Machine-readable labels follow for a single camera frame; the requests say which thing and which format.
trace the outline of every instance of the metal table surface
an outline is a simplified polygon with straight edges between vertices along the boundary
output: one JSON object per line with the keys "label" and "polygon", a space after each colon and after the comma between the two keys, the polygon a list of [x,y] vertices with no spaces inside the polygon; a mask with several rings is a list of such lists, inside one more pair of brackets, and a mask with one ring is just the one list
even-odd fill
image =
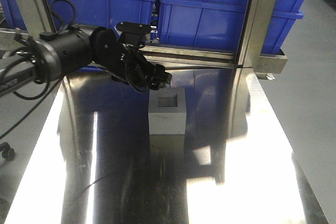
{"label": "metal table surface", "polygon": [[186,131],[156,157],[148,94],[104,72],[65,77],[6,223],[306,223],[291,146],[254,72],[171,73]]}

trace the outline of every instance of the robotic arm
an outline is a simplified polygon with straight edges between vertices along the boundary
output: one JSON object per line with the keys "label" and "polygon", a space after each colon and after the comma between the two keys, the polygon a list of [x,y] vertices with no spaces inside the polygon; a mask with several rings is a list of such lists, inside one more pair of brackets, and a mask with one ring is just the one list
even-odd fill
{"label": "robotic arm", "polygon": [[117,30],[122,32],[119,40],[111,29],[78,24],[57,33],[44,32],[36,40],[16,36],[24,47],[0,60],[0,96],[31,81],[46,83],[48,88],[51,81],[92,62],[140,93],[170,84],[172,76],[164,66],[149,63],[139,51],[151,27],[121,22]]}

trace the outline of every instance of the gray cube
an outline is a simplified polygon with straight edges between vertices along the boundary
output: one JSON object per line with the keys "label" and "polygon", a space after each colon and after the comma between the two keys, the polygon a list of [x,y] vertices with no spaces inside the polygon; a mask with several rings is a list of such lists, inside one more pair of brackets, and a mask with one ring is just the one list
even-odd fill
{"label": "gray cube", "polygon": [[150,135],[184,135],[186,124],[184,88],[151,90],[148,119]]}

